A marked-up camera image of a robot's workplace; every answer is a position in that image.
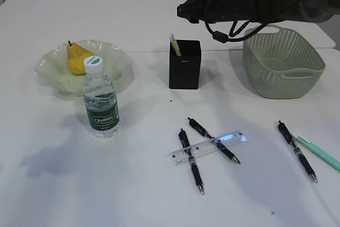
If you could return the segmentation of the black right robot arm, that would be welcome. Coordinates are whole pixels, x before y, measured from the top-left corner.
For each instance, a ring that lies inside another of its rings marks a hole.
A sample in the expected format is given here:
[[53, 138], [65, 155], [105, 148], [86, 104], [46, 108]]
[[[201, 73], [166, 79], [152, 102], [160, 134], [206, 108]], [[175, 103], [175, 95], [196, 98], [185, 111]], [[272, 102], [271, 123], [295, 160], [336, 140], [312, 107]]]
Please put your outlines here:
[[322, 23], [339, 14], [339, 0], [187, 0], [177, 7], [177, 16], [190, 23], [249, 20], [263, 23], [267, 18], [297, 1], [272, 22]]

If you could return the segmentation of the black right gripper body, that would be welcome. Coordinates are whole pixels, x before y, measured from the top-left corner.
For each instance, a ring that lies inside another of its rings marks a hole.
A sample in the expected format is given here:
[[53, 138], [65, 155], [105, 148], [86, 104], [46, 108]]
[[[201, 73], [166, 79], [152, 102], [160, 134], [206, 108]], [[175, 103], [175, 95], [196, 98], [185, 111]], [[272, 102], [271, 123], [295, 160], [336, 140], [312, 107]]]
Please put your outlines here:
[[186, 0], [176, 8], [176, 14], [193, 24], [231, 22], [239, 20], [236, 7], [237, 0]]

